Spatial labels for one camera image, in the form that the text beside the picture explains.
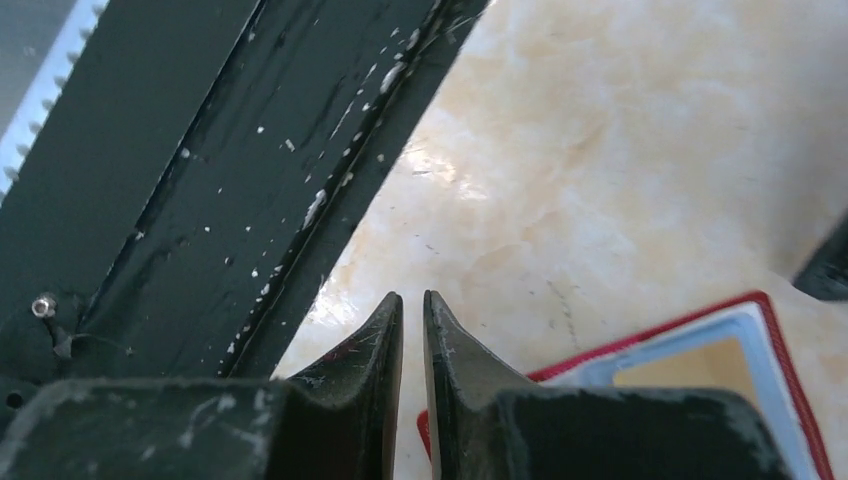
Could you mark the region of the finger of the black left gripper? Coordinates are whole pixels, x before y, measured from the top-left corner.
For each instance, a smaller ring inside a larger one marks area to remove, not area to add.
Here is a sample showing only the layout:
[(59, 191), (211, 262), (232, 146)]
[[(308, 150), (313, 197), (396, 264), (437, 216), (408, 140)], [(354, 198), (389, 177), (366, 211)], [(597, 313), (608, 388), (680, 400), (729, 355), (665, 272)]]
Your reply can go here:
[(847, 301), (847, 215), (798, 272), (792, 286), (820, 301)]

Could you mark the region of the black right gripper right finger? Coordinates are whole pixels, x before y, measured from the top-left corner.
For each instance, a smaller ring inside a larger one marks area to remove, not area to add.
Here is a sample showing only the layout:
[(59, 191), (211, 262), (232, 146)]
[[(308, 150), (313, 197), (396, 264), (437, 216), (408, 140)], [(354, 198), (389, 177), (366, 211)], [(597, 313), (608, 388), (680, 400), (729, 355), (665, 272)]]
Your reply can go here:
[(760, 414), (713, 388), (546, 387), (423, 297), (436, 479), (787, 479)]

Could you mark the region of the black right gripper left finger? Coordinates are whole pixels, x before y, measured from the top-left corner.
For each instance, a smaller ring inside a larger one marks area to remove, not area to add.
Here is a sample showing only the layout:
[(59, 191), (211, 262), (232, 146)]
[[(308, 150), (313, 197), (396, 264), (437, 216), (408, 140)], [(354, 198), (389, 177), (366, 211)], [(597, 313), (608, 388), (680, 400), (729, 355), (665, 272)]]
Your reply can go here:
[(1, 441), (5, 479), (389, 479), (403, 302), (284, 380), (74, 379)]

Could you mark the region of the red card holder wallet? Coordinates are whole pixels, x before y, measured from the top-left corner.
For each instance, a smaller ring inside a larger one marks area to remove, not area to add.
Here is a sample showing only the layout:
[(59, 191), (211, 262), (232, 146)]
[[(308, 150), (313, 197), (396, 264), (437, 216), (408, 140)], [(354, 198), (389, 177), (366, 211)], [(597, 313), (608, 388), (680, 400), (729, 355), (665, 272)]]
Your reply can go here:
[(768, 296), (754, 291), (522, 374), (423, 300), (436, 479), (830, 479)]

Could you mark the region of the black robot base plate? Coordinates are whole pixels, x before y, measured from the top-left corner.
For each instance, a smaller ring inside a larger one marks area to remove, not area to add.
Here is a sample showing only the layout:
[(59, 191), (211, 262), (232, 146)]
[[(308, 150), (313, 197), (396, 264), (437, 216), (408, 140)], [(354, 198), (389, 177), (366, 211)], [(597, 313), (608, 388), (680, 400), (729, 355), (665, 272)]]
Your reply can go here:
[(266, 376), (483, 1), (109, 1), (1, 196), (1, 420)]

